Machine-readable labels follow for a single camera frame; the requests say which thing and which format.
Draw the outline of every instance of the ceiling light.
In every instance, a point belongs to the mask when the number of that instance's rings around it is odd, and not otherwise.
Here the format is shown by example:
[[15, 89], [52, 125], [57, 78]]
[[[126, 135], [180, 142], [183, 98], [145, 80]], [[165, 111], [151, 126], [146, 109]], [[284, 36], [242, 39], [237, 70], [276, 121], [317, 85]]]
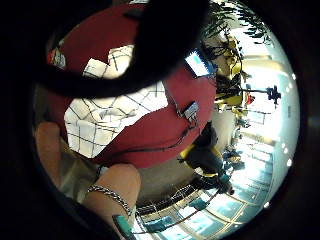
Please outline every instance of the ceiling light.
[[291, 167], [291, 166], [292, 166], [292, 160], [291, 160], [291, 158], [288, 159], [288, 161], [287, 161], [287, 166], [288, 166], [288, 167]]
[[269, 203], [269, 202], [266, 202], [266, 203], [263, 205], [264, 208], [268, 208], [269, 206], [270, 206], [270, 203]]

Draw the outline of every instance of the person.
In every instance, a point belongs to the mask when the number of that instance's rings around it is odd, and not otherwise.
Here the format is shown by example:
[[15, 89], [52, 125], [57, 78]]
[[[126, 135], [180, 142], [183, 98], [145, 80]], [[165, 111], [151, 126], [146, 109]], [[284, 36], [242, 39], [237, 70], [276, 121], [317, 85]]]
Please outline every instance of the person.
[[253, 103], [253, 101], [256, 99], [255, 96], [252, 96], [249, 94], [247, 101], [246, 101], [246, 105], [250, 105], [251, 103]]
[[193, 147], [184, 152], [185, 162], [190, 168], [195, 170], [196, 177], [190, 185], [196, 189], [217, 188], [218, 193], [233, 194], [230, 176], [223, 169], [221, 153], [215, 148], [218, 137], [212, 122], [207, 122], [200, 136], [193, 142]]
[[[53, 122], [40, 123], [35, 131], [35, 141], [44, 170], [55, 187], [61, 190], [63, 179], [60, 174], [62, 163], [58, 125]], [[140, 186], [141, 177], [133, 165], [115, 164], [89, 187], [82, 205], [111, 227], [120, 239], [135, 239], [128, 221], [129, 217], [134, 217], [133, 208]]]

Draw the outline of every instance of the glass panel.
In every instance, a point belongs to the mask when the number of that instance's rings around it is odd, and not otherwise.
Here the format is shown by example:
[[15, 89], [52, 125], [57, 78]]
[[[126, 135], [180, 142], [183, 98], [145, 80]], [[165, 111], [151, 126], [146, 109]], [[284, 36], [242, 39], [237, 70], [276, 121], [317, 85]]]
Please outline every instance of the glass panel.
[[204, 215], [202, 212], [196, 213], [188, 220], [186, 220], [185, 223], [197, 233], [202, 233], [203, 231], [206, 231], [206, 229], [209, 226], [214, 224], [214, 222], [211, 219], [209, 219], [206, 215]]
[[212, 213], [220, 213], [221, 215], [231, 219], [241, 206], [241, 202], [238, 202], [225, 194], [221, 194], [212, 199], [207, 210]]
[[157, 235], [163, 240], [189, 240], [192, 237], [188, 236], [179, 226], [175, 225], [166, 229], [161, 233], [157, 233]]
[[250, 221], [253, 217], [255, 217], [258, 214], [259, 210], [260, 206], [247, 206], [236, 221], [246, 223]]
[[242, 226], [239, 224], [231, 224], [225, 231], [223, 231], [221, 234], [219, 234], [217, 237], [223, 238], [226, 235], [229, 235], [235, 231], [237, 231]]
[[218, 232], [223, 227], [224, 227], [224, 223], [221, 223], [218, 220], [213, 220], [212, 224], [209, 226], [206, 226], [206, 228], [200, 233], [204, 237], [209, 237], [215, 234], [216, 232]]

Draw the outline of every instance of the floor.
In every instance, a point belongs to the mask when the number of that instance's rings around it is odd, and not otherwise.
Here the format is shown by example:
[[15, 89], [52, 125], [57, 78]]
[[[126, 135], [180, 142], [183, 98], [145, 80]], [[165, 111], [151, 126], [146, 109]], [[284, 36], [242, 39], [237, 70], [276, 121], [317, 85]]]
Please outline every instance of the floor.
[[[125, 2], [128, 0], [116, 0], [114, 4]], [[35, 125], [44, 121], [45, 111], [45, 91], [39, 87], [35, 98]], [[219, 138], [217, 147], [219, 150], [223, 150], [230, 143], [234, 128], [234, 116], [230, 111], [219, 113], [214, 110], [211, 120]], [[165, 196], [172, 195], [179, 188], [187, 185], [193, 176], [193, 170], [180, 164], [176, 157], [151, 168], [139, 169], [139, 172], [142, 177], [142, 187], [137, 206], [149, 205], [151, 202], [157, 202]]]

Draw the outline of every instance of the window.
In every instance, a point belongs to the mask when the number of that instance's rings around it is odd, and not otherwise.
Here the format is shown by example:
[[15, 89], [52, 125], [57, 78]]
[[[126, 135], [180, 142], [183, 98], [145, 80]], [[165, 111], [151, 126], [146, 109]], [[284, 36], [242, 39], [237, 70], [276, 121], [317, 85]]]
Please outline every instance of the window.
[[226, 194], [219, 194], [211, 200], [207, 210], [212, 213], [219, 213], [229, 219], [238, 212], [242, 203], [230, 198]]

